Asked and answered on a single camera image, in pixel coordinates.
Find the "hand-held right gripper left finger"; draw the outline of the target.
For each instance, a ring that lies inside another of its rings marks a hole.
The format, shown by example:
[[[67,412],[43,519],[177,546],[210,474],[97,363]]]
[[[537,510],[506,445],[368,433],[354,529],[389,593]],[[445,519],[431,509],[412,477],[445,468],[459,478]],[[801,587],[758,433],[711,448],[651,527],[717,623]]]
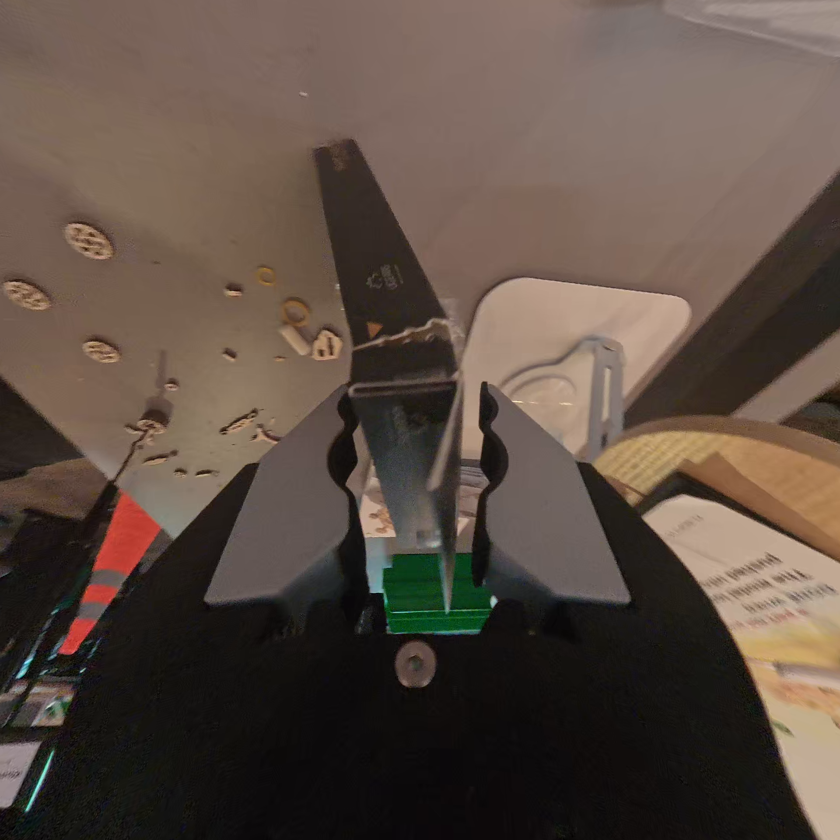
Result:
[[[204,601],[363,607],[364,536],[348,480],[358,420],[342,385],[259,462]]]

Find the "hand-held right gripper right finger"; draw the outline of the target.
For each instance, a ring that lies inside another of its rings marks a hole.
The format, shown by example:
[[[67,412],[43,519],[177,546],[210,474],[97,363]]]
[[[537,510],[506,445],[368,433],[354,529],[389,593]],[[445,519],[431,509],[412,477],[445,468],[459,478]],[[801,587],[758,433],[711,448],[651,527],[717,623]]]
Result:
[[[471,550],[475,587],[526,607],[626,606],[627,584],[572,454],[497,387],[479,393],[486,478]]]

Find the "wooden wheel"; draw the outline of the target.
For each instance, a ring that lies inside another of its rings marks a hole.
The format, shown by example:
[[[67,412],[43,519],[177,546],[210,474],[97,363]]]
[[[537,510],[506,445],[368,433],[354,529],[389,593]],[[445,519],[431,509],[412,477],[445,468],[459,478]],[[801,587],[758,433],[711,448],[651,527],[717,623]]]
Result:
[[[173,405],[169,399],[171,377],[167,371],[167,363],[167,351],[160,350],[153,393],[146,401],[140,418],[123,426],[123,431],[133,438],[137,448],[151,446],[170,425]]]

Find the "black model kit box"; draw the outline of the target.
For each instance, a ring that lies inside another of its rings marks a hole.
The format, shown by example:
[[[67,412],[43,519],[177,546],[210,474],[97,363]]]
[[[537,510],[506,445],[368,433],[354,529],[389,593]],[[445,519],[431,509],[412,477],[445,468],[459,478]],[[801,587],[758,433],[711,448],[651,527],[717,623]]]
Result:
[[[312,151],[352,351],[348,396],[395,535],[455,578],[464,383],[456,330],[350,139]]]

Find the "green plastic bin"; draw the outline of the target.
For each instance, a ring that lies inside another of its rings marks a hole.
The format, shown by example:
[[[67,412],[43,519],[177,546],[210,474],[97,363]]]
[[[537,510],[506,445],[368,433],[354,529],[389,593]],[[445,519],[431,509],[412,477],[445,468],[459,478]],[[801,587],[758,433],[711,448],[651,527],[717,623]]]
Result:
[[[474,586],[470,553],[455,556],[449,609],[434,554],[394,555],[383,570],[383,595],[388,630],[400,635],[477,634],[497,601]]]

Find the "orange cloth grey stripes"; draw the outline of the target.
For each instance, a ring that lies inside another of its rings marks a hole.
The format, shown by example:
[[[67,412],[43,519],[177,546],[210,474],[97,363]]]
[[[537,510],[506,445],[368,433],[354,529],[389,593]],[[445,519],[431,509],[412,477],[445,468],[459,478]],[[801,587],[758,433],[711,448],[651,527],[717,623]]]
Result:
[[[77,614],[57,650],[58,655],[73,655],[78,651],[162,533],[159,524],[135,500],[119,494]]]

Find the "printed instruction sheet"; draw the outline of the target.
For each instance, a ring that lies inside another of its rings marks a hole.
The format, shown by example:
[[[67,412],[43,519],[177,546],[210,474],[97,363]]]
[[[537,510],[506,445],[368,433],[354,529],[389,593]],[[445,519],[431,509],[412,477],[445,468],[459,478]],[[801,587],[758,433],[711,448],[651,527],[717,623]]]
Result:
[[[839,565],[712,500],[644,514],[716,606],[763,699],[819,838],[839,838]]]

